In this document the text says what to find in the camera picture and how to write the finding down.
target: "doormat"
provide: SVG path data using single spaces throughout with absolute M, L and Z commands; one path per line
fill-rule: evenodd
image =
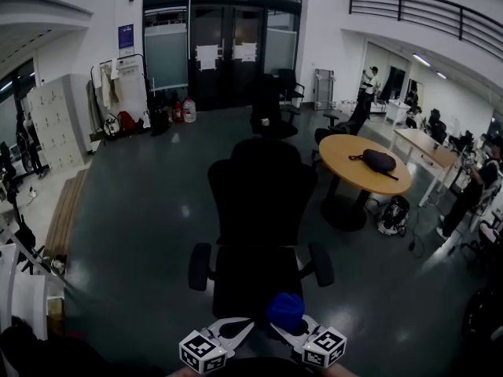
M 86 181 L 87 169 L 79 170 L 74 178 L 68 179 L 61 190 L 46 238 L 44 257 L 55 258 L 67 255 L 72 233 L 75 210 Z

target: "blue sign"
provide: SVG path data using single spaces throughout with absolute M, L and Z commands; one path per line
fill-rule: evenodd
M 134 46 L 134 25 L 119 27 L 119 50 Z

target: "glass door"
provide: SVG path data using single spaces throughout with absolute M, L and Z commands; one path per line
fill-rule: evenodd
M 193 6 L 191 93 L 198 109 L 248 104 L 248 84 L 260 72 L 262 21 L 262 9 Z

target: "red bag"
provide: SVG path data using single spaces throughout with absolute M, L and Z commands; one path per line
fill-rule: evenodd
M 136 131 L 136 123 L 128 112 L 119 112 L 120 130 L 125 134 Z

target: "bottle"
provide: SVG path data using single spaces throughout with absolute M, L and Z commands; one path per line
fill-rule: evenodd
M 183 107 L 181 102 L 177 102 L 174 106 L 174 120 L 177 123 L 183 123 Z
M 196 121 L 196 103 L 189 97 L 183 103 L 183 118 L 186 123 L 194 123 Z

